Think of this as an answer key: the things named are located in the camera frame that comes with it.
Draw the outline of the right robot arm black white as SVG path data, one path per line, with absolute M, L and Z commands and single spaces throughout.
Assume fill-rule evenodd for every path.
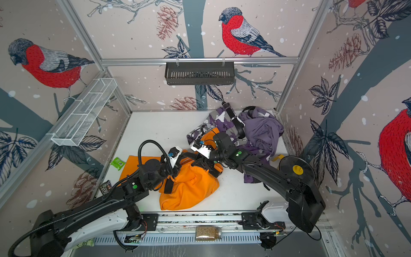
M 287 161 L 293 156 L 286 156 L 276 169 L 261 162 L 248 150 L 235 146 L 224 132 L 215 134 L 213 142 L 216 147 L 205 145 L 201 139 L 192 140 L 189 145 L 210 163 L 223 163 L 230 169 L 252 176 L 275 190 L 289 203 L 286 211 L 290 221 L 300 230 L 312 232 L 326 205 L 313 176 L 305 169 L 303 172 L 293 170 L 295 166 L 305 163 L 304 160 L 295 157 L 296 162 L 288 164 Z

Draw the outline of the orange trousers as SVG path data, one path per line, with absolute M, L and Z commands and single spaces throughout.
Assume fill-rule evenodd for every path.
M 218 176 L 223 166 L 215 163 L 213 169 L 194 165 L 194 160 L 184 157 L 182 167 L 175 178 L 167 177 L 155 187 L 160 193 L 162 211 L 180 211 L 194 207 L 219 188 Z

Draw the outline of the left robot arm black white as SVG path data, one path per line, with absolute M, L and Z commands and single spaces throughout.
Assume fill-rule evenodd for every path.
M 8 256 L 26 239 L 32 257 L 60 257 L 79 244 L 80 236 L 89 240 L 106 231 L 138 229 L 143 218 L 136 203 L 149 196 L 168 176 L 178 173 L 177 162 L 183 150 L 173 147 L 166 152 L 154 140 L 144 141 L 138 149 L 137 170 L 115 183 L 108 193 L 79 207 L 40 214 L 34 228 L 17 239 Z

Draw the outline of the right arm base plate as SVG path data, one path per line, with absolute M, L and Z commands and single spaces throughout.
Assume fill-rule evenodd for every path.
M 246 212 L 241 214 L 241 220 L 238 222 L 244 230 L 285 230 L 284 222 L 270 223 L 260 213 Z

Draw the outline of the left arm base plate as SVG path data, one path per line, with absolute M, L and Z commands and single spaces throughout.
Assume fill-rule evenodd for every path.
M 139 217 L 133 217 L 128 222 L 124 231 L 155 231 L 159 215 L 156 213 L 143 213 Z

